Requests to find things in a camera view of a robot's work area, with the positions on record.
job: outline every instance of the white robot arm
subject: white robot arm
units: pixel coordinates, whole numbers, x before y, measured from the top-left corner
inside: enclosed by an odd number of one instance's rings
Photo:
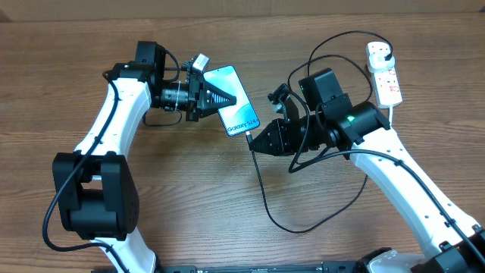
[[[389,121],[370,102],[352,106],[331,69],[299,81],[306,103],[283,84],[268,95],[284,118],[273,120],[254,140],[253,152],[297,154],[325,144],[340,152],[319,155],[289,172],[330,157],[344,155],[363,170],[396,207],[418,240],[423,255],[396,251],[373,256],[368,272],[474,272],[485,270],[485,232],[455,205],[408,154]],[[299,118],[289,97],[296,97],[307,115]]]
[[[163,80],[166,54],[177,65],[177,77],[180,70],[187,72],[185,83]],[[160,45],[139,42],[135,61],[116,64],[105,75],[110,82],[105,104],[84,140],[74,153],[56,155],[52,172],[58,194],[52,206],[58,198],[64,228],[106,250],[118,271],[160,271],[156,255],[136,227],[139,198],[127,166],[130,145],[144,114],[150,108],[163,108],[185,111],[186,121],[198,121],[236,104],[234,96],[203,80],[207,67],[208,58],[200,54],[180,69]],[[214,101],[212,94],[225,100]],[[105,126],[104,134],[100,133]],[[91,180],[101,180],[103,189],[83,189],[82,184]],[[45,218],[45,242],[57,251],[74,250],[50,242],[46,231],[51,213]]]

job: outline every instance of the wooden table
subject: wooden table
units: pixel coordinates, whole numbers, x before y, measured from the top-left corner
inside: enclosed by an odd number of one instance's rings
[[[50,250],[41,225],[55,194],[52,159],[84,138],[104,102],[101,72],[133,60],[139,40],[159,42],[179,61],[204,52],[211,67],[233,64],[263,124],[258,133],[279,117],[266,95],[320,41],[353,29],[387,37],[404,96],[396,130],[440,189],[484,223],[483,26],[485,15],[478,13],[0,24],[0,271],[86,272],[109,265],[99,249]],[[364,66],[372,40],[340,37],[318,54],[343,54]],[[353,66],[328,59],[312,70],[326,67],[354,103],[368,95]],[[173,118],[162,110],[149,114],[151,121]],[[343,207],[364,178],[343,158],[290,175],[290,160],[258,155],[270,210],[293,229]],[[229,138],[217,115],[163,129],[139,126],[128,162],[140,196],[139,229],[164,265],[308,264],[358,259],[382,246],[419,251],[371,181],[353,206],[316,231],[279,230],[264,211],[244,136]],[[59,245],[81,242],[64,231],[57,209],[49,233]]]

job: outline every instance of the blue phone screen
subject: blue phone screen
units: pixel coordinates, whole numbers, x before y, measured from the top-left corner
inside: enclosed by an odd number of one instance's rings
[[[227,134],[235,136],[259,126],[259,119],[233,66],[204,73],[204,80],[236,97],[236,104],[219,109]]]

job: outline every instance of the wall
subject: wall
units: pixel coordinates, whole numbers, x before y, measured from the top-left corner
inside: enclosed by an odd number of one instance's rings
[[[0,20],[479,11],[485,0],[0,0]]]

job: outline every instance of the white plug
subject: white plug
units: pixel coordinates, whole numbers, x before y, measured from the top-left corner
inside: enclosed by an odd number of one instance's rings
[[[394,56],[389,61],[386,61],[386,56],[391,53],[391,50],[385,42],[369,42],[365,52],[368,58],[367,66],[371,73],[388,71],[396,63]]]

